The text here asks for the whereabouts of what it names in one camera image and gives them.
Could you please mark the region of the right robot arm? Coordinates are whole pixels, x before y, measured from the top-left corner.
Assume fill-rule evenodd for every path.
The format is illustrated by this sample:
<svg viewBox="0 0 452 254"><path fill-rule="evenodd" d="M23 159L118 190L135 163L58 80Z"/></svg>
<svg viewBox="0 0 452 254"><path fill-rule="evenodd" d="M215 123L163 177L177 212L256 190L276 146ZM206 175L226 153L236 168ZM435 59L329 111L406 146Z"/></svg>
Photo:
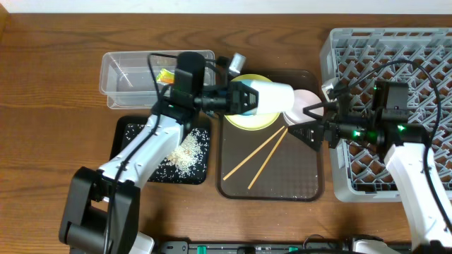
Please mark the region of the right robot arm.
<svg viewBox="0 0 452 254"><path fill-rule="evenodd" d="M408 122L408 84L378 81L373 87L371 113L349 111L348 98L323 103L323 116L304 108L312 120L288 131L313 150L322 142L335 148L341 140L371 145L383 160L398 189L407 216L414 253L451 252L451 202L439 178L431 134Z"/></svg>

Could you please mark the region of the light blue bowl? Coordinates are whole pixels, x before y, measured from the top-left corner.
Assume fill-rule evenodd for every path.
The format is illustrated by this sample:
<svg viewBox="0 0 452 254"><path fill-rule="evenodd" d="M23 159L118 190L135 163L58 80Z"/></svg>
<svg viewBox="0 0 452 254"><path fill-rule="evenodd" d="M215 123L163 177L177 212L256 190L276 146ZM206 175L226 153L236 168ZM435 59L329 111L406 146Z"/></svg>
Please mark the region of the light blue bowl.
<svg viewBox="0 0 452 254"><path fill-rule="evenodd" d="M245 116L257 115L259 106L260 82L258 80L244 80L243 83L251 89L249 103L251 108L243 113Z"/></svg>

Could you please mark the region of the green snack wrapper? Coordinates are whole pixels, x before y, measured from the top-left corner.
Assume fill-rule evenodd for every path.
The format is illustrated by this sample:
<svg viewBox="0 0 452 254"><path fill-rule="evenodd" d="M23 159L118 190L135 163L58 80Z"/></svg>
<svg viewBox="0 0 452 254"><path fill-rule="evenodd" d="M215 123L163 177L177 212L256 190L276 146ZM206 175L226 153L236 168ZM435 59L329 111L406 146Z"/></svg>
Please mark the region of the green snack wrapper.
<svg viewBox="0 0 452 254"><path fill-rule="evenodd" d="M171 71L168 71L166 68L162 68L159 74L157 75L156 81L158 83L167 85L172 84L175 79L175 74Z"/></svg>

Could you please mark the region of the pink bowl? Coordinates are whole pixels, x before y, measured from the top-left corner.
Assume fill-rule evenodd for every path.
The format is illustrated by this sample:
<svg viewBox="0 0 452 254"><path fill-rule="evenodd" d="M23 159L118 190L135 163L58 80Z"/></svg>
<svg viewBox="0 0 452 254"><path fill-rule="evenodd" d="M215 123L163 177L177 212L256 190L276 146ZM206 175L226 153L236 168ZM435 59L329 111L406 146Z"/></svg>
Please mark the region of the pink bowl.
<svg viewBox="0 0 452 254"><path fill-rule="evenodd" d="M293 107L291 110L282 113L286 124L291 126L298 123L314 121L314 118L304 114L303 109L321 103L320 97L309 90L295 90L294 95Z"/></svg>

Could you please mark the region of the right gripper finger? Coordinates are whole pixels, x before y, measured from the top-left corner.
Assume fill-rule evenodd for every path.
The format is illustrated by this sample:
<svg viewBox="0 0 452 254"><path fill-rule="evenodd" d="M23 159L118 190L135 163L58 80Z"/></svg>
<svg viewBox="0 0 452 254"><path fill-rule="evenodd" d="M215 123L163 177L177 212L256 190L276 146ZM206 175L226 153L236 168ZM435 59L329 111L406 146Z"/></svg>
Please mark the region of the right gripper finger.
<svg viewBox="0 0 452 254"><path fill-rule="evenodd" d="M303 108L303 113L315 120L321 120L323 118L322 116L311 112L312 110L319 108L335 110L335 102L319 102L317 104L307 106Z"/></svg>
<svg viewBox="0 0 452 254"><path fill-rule="evenodd" d="M288 132L309 146L312 150L319 152L323 142L324 127L320 121L298 123L288 127Z"/></svg>

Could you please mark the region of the rice pile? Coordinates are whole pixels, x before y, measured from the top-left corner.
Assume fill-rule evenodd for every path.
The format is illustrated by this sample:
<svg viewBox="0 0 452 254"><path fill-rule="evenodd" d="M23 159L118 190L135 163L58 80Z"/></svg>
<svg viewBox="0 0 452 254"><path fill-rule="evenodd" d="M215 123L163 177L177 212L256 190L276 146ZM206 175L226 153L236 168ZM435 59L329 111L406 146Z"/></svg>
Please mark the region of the rice pile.
<svg viewBox="0 0 452 254"><path fill-rule="evenodd" d="M160 163L148 179L154 183L198 185L205 181L210 149L210 130L194 128L184 141Z"/></svg>

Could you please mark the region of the white cup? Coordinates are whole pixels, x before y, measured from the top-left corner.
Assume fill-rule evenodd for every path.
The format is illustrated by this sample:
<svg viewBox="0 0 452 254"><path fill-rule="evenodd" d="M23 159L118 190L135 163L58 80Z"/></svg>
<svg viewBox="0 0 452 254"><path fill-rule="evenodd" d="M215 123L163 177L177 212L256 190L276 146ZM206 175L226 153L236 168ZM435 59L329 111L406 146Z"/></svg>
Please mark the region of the white cup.
<svg viewBox="0 0 452 254"><path fill-rule="evenodd" d="M293 108L295 94L290 85L253 80L251 88L258 92L257 108L251 110L253 115L284 112Z"/></svg>

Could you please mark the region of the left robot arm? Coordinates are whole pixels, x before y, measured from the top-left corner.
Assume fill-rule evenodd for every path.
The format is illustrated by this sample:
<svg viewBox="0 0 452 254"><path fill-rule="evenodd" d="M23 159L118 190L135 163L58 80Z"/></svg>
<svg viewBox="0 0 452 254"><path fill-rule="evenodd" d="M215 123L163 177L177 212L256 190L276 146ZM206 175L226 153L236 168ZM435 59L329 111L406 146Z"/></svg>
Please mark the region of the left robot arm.
<svg viewBox="0 0 452 254"><path fill-rule="evenodd" d="M191 131L200 111L240 114L255 109L258 93L230 79L246 61L205 59L197 52L175 57L174 82L158 88L142 131L115 157L71 179L59 240L72 253L151 253L154 240L138 230L141 190L160 163Z"/></svg>

